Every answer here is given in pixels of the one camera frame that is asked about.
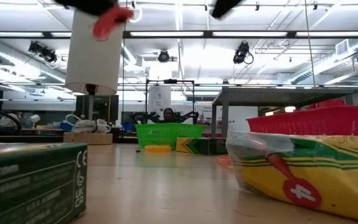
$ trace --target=ce mark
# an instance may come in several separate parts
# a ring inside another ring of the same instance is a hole
[[[86,153],[88,152],[88,150],[85,150],[84,153],[82,153],[82,151],[78,152],[77,154],[77,167],[81,168],[81,166],[86,166]]]

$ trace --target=red crayon graphic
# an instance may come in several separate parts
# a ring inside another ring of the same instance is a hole
[[[283,191],[294,204],[308,208],[320,207],[322,198],[317,189],[307,180],[297,179],[279,154],[266,154],[265,159],[288,178],[284,182]]]

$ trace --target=white cylinder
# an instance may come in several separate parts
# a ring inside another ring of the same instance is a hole
[[[123,26],[112,32],[107,40],[93,37],[97,17],[75,11],[66,87],[87,93],[86,84],[98,86],[97,95],[115,95],[119,76]]]
[[[148,113],[156,112],[163,118],[165,108],[171,107],[171,87],[155,86],[149,91]]]

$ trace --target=cardboard box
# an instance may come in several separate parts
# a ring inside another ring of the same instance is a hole
[[[112,134],[65,133],[63,142],[83,142],[88,145],[108,145],[112,144]]]
[[[87,145],[0,144],[0,223],[66,224],[86,208]]]
[[[227,154],[226,139],[177,138],[177,152],[201,155]]]

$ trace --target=wooden table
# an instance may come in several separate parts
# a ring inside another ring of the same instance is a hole
[[[87,211],[75,224],[351,224],[239,189],[212,156],[90,146]]]

